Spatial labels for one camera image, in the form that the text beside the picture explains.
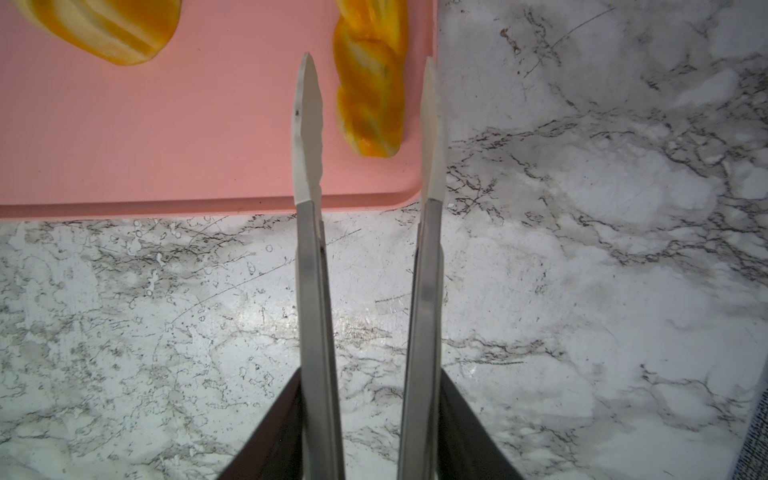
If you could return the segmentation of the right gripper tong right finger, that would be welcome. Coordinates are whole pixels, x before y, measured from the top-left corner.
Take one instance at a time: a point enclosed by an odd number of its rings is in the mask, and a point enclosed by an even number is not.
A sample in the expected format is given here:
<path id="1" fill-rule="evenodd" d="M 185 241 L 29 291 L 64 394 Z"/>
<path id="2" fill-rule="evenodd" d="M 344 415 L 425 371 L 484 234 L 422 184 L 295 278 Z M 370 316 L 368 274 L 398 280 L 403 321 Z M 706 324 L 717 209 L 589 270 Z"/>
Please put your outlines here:
<path id="1" fill-rule="evenodd" d="M 398 458 L 400 479 L 436 477 L 447 137 L 437 66 L 432 57 L 425 62 L 420 124 L 421 215 L 411 293 Z"/>

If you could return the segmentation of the twisted yellow fake bread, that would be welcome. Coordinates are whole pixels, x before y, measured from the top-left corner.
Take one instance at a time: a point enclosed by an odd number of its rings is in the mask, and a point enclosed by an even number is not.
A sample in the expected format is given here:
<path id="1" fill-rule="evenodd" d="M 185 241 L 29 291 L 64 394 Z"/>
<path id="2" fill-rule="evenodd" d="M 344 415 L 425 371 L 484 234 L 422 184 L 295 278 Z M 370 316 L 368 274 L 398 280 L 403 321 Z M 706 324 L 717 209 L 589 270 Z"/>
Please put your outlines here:
<path id="1" fill-rule="evenodd" d="M 404 128 L 407 3 L 348 0 L 337 8 L 332 50 L 339 130 L 356 154 L 390 158 Z"/>

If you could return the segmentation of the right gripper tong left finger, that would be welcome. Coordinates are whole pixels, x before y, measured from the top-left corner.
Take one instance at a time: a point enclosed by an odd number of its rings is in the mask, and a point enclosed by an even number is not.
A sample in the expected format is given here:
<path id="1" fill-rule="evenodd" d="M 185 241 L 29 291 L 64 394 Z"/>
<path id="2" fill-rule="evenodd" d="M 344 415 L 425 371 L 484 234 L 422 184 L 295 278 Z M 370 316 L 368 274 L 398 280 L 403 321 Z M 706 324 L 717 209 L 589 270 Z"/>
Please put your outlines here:
<path id="1" fill-rule="evenodd" d="M 291 161 L 297 210 L 296 293 L 307 479 L 343 479 L 333 322 L 321 215 L 323 102 L 310 53 L 302 57 L 292 108 Z"/>

